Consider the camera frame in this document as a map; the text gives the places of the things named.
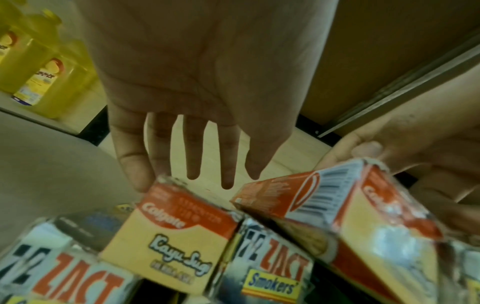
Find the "brown panel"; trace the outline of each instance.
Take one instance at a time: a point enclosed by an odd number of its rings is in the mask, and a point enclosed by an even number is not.
[[[478,26],[478,0],[340,1],[302,114],[324,124]]]

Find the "gray surface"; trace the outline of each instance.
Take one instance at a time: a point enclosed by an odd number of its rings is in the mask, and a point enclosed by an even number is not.
[[[136,198],[98,147],[0,112],[0,249],[38,217]]]

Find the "plastic bottle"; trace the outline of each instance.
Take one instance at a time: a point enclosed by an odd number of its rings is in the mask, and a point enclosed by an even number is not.
[[[0,38],[0,90],[14,93],[56,52],[61,19],[49,10],[26,15]]]
[[[13,2],[21,6],[27,3],[26,0],[13,0]],[[21,10],[10,0],[0,0],[0,37],[5,35],[10,26],[16,25],[22,16]]]
[[[27,109],[58,118],[96,78],[87,48],[79,41],[61,45],[57,54],[12,96]]]

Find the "shelf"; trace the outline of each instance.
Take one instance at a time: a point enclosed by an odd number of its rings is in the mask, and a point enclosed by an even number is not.
[[[100,82],[93,84],[58,119],[49,119],[32,113],[19,106],[10,98],[10,94],[0,92],[0,110],[20,116],[41,125],[61,130],[73,135],[80,133],[93,118],[106,106],[106,95]]]

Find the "colgate logo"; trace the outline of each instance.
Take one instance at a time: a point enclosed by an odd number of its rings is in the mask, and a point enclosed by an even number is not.
[[[300,189],[293,198],[293,204],[291,205],[290,212],[293,212],[300,208],[308,199],[315,193],[320,185],[320,173],[315,171],[310,175],[301,185]]]
[[[152,215],[157,222],[170,224],[177,229],[182,229],[185,227],[185,222],[177,217],[174,217],[173,215],[166,213],[165,210],[159,209],[154,203],[145,203],[141,209],[145,213]]]

